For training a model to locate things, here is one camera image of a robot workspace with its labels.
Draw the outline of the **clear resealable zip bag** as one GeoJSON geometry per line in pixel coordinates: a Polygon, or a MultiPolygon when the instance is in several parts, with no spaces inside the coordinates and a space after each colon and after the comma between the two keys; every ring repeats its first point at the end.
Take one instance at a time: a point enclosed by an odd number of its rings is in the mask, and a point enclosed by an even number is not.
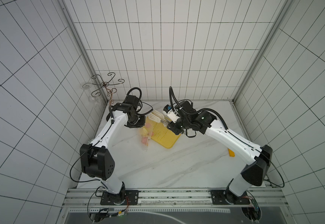
{"type": "Polygon", "coordinates": [[[152,136],[154,135],[154,128],[156,124],[156,122],[151,121],[147,118],[145,121],[145,125],[139,129],[139,134],[141,136],[141,147],[144,151],[147,151],[149,148],[149,142],[152,136]]]}

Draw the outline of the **steel tongs white tips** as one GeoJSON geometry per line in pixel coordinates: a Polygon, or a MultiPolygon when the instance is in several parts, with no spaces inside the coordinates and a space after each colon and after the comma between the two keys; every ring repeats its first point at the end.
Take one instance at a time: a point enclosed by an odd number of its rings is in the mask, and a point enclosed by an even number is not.
{"type": "Polygon", "coordinates": [[[162,123],[164,126],[167,126],[171,123],[171,120],[166,118],[162,113],[157,110],[153,110],[148,114],[148,118],[156,123],[162,123]]]}

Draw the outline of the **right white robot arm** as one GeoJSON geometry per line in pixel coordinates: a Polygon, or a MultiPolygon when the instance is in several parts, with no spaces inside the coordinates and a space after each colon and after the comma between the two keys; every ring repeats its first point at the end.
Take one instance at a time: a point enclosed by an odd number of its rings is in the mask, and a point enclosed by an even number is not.
{"type": "Polygon", "coordinates": [[[266,174],[273,166],[273,150],[270,146],[255,144],[230,129],[222,116],[210,108],[194,109],[189,100],[179,101],[173,88],[169,88],[170,105],[164,108],[171,122],[167,128],[175,135],[194,133],[205,134],[222,143],[245,163],[242,171],[233,178],[226,188],[226,197],[236,200],[252,186],[261,186],[266,174]]]}

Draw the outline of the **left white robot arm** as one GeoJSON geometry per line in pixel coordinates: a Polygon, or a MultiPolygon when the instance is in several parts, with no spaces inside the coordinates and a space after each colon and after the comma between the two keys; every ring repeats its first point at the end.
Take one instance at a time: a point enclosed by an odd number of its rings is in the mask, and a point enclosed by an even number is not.
{"type": "Polygon", "coordinates": [[[77,161],[81,164],[82,173],[91,177],[90,180],[75,180],[75,183],[88,183],[99,181],[111,195],[123,197],[125,184],[114,174],[115,161],[109,152],[114,138],[121,134],[121,128],[141,128],[145,125],[146,113],[140,113],[142,108],[142,90],[138,87],[131,88],[121,103],[109,107],[109,118],[102,131],[88,144],[83,144],[79,149],[77,161]]]}

